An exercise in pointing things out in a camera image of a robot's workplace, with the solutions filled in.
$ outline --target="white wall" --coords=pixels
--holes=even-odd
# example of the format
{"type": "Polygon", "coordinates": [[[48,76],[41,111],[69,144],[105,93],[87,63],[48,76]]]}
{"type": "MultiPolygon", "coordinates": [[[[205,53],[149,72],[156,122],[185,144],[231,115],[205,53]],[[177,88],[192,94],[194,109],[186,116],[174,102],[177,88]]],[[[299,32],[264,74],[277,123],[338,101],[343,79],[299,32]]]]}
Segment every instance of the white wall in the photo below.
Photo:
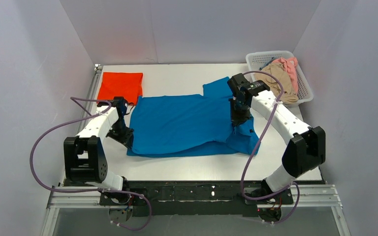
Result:
{"type": "Polygon", "coordinates": [[[323,176],[352,235],[378,235],[378,1],[322,0],[294,54],[314,90],[304,119],[327,133],[323,176]]]}
{"type": "MultiPolygon", "coordinates": [[[[81,113],[69,97],[86,96],[93,65],[58,0],[0,0],[0,236],[39,235],[49,192],[32,178],[29,152],[48,128],[81,113]]],[[[43,140],[39,176],[57,184],[63,140],[43,140]]]]}
{"type": "Polygon", "coordinates": [[[320,0],[61,0],[94,63],[244,62],[293,51],[320,0]]]}

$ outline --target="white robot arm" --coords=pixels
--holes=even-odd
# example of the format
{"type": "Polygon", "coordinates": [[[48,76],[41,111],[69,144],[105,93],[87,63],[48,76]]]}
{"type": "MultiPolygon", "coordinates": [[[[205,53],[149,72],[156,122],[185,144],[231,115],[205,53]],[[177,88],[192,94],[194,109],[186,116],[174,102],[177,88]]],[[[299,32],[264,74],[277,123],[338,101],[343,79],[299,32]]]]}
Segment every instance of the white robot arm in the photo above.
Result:
{"type": "MultiPolygon", "coordinates": [[[[269,120],[276,97],[264,82],[250,83],[243,74],[237,74],[231,77],[228,85],[234,96],[230,101],[234,126],[251,118],[250,108],[269,120]]],[[[282,165],[261,182],[261,196],[279,191],[325,162],[325,132],[321,127],[310,127],[283,105],[277,106],[271,125],[279,132],[287,147],[282,165]]]]}
{"type": "Polygon", "coordinates": [[[122,97],[110,101],[112,107],[105,113],[107,104],[99,103],[96,110],[100,116],[93,118],[75,137],[64,141],[64,164],[66,177],[72,181],[91,184],[100,189],[125,190],[126,179],[108,170],[102,143],[111,137],[130,147],[133,130],[126,127],[124,115],[127,102],[122,97]]]}

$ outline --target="white tabletop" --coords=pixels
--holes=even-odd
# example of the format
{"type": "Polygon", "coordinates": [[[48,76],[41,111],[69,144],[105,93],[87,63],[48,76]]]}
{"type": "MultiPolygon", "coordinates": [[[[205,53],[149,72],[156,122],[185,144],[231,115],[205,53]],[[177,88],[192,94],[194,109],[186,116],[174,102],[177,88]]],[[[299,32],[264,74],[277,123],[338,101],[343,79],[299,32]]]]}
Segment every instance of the white tabletop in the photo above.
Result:
{"type": "MultiPolygon", "coordinates": [[[[174,64],[174,65],[109,65],[104,72],[142,72],[143,95],[145,97],[163,95],[203,94],[202,85],[248,71],[246,64],[174,64]]],[[[102,79],[98,82],[95,99],[102,79]]],[[[302,119],[298,106],[289,108],[302,119]]],[[[251,109],[254,129],[259,135],[266,120],[251,109]]],[[[129,125],[131,115],[125,117],[129,125]]],[[[210,155],[193,157],[147,158],[127,156],[126,148],[107,138],[103,148],[109,170],[125,176],[128,180],[240,180],[247,155],[210,155]]],[[[282,164],[286,144],[279,133],[270,126],[258,155],[254,157],[247,171],[246,180],[262,180],[282,164]]],[[[299,180],[322,180],[318,168],[307,172],[299,180]]]]}

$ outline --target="orange towel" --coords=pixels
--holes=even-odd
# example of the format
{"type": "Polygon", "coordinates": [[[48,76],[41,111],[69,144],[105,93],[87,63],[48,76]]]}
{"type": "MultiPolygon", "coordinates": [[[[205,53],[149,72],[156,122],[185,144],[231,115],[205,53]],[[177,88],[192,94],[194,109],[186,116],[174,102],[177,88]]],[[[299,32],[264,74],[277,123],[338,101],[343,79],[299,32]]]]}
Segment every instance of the orange towel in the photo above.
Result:
{"type": "Polygon", "coordinates": [[[284,71],[286,71],[290,77],[290,82],[292,83],[293,89],[298,93],[298,76],[296,75],[295,67],[298,65],[298,60],[296,57],[292,58],[279,58],[274,60],[272,63],[282,63],[284,71]]]}
{"type": "Polygon", "coordinates": [[[121,96],[128,103],[137,105],[138,97],[143,95],[142,81],[143,73],[104,72],[98,99],[111,100],[115,96],[121,96]]]}

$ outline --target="folded cloth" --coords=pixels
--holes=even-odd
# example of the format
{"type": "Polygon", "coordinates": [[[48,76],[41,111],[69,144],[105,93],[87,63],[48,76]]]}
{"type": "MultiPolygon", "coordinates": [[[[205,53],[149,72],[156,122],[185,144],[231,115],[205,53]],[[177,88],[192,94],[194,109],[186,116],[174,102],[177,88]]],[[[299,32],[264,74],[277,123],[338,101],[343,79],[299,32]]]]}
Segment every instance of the folded cloth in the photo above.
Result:
{"type": "MultiPolygon", "coordinates": [[[[273,75],[282,84],[284,93],[281,96],[281,101],[283,103],[292,104],[298,101],[298,96],[296,95],[295,89],[292,86],[288,73],[283,69],[282,63],[271,63],[263,68],[262,71],[273,75]]],[[[275,96],[280,94],[281,88],[272,77],[265,74],[255,73],[254,78],[256,80],[262,80],[264,83],[266,83],[275,96]]]]}
{"type": "Polygon", "coordinates": [[[282,63],[283,69],[287,72],[290,77],[290,82],[292,83],[293,89],[296,93],[298,93],[298,75],[296,74],[295,67],[298,65],[298,60],[296,57],[292,58],[278,58],[274,60],[272,63],[282,63]]]}
{"type": "Polygon", "coordinates": [[[232,93],[228,80],[226,77],[204,85],[204,96],[140,98],[131,115],[134,142],[127,155],[251,154],[258,141],[253,120],[232,127],[228,102],[232,93]]]}
{"type": "Polygon", "coordinates": [[[128,103],[136,105],[138,97],[143,95],[142,80],[143,73],[104,72],[97,98],[111,100],[116,96],[121,96],[128,103]]]}

